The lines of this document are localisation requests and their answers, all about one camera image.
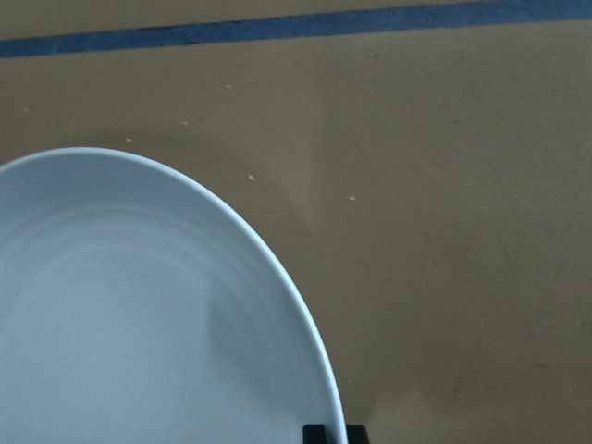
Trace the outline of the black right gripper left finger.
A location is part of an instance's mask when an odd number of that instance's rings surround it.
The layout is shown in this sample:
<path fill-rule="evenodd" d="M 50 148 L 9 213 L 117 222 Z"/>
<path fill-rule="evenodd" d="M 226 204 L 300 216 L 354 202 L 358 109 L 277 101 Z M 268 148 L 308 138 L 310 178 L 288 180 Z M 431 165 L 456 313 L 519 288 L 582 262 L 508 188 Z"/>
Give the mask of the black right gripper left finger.
<path fill-rule="evenodd" d="M 322 424 L 307 424 L 302 428 L 303 444 L 327 444 L 328 435 L 326 427 Z"/>

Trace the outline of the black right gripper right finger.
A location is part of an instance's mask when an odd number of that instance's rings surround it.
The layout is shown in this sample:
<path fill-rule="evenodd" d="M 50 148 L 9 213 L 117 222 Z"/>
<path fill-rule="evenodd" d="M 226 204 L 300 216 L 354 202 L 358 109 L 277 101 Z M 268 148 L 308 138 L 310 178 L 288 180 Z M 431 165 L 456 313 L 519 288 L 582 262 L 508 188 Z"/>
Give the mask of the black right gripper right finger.
<path fill-rule="evenodd" d="M 346 425 L 348 444 L 369 444 L 369 436 L 363 425 Z"/>

